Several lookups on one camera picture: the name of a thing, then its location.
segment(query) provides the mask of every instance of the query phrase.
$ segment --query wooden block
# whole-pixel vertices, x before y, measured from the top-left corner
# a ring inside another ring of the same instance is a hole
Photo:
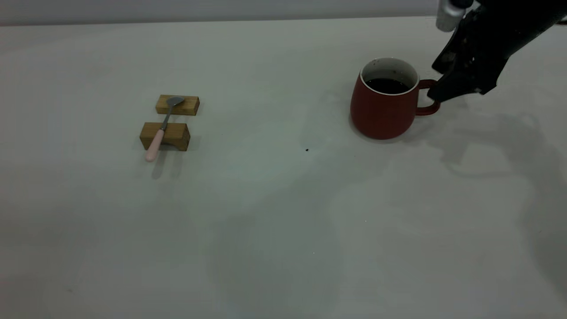
[[[197,115],[197,110],[199,109],[199,97],[197,96],[184,96],[184,95],[160,95],[158,102],[155,105],[155,110],[158,114],[167,114],[170,107],[167,105],[167,99],[172,96],[182,96],[185,101],[176,105],[171,111],[172,114],[176,115]]]
[[[148,149],[150,147],[160,127],[162,127],[162,123],[144,123],[142,132],[140,133],[140,141],[142,141],[143,148]],[[189,139],[191,139],[191,135],[189,135],[187,124],[169,123],[163,135],[162,145],[173,145],[177,147],[178,150],[186,151],[189,145]]]

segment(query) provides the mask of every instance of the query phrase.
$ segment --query red mug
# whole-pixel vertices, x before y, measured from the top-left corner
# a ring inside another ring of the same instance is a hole
[[[374,79],[392,79],[410,88],[398,94],[371,89],[367,82]],[[420,80],[415,69],[396,58],[376,58],[362,70],[350,100],[350,116],[354,126],[364,135],[387,140],[402,135],[412,125],[416,115],[431,115],[439,110],[440,102],[428,107],[417,107],[419,90],[432,87],[437,81]]]

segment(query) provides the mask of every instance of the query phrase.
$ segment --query gray wall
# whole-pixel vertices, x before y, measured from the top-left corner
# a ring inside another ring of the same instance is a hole
[[[0,0],[0,24],[433,15],[437,0]]]

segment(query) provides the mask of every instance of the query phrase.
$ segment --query mug rim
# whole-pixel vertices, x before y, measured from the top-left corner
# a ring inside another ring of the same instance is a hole
[[[397,94],[389,94],[389,93],[384,93],[384,92],[380,92],[380,91],[376,91],[374,89],[372,89],[370,86],[368,86],[368,84],[366,84],[366,82],[364,81],[364,79],[362,78],[362,71],[364,71],[364,69],[368,66],[368,64],[374,62],[374,61],[378,61],[378,60],[384,60],[384,59],[391,59],[391,60],[397,60],[400,62],[403,62],[405,64],[407,64],[417,75],[417,80],[416,80],[416,84],[414,84],[411,89],[403,92],[403,93],[397,93]],[[365,64],[362,69],[360,69],[360,72],[358,73],[358,77],[360,78],[360,81],[364,84],[364,86],[366,86],[367,89],[369,89],[372,92],[378,93],[378,94],[382,94],[382,95],[388,95],[388,96],[400,96],[400,95],[404,95],[404,94],[408,94],[409,92],[413,91],[417,85],[420,83],[420,74],[416,71],[416,69],[413,67],[413,65],[411,65],[410,63],[408,63],[407,61],[404,61],[400,58],[396,58],[396,57],[377,57],[374,58],[372,60],[370,60],[370,62],[368,62],[367,64]]]

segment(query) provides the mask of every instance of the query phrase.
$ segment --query pink spoon handle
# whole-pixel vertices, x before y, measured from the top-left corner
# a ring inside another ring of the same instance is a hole
[[[147,149],[146,152],[146,162],[155,161],[155,158],[158,156],[159,146],[162,143],[163,134],[164,132],[162,129],[159,129],[158,132],[155,134],[154,140],[151,142],[150,147]]]

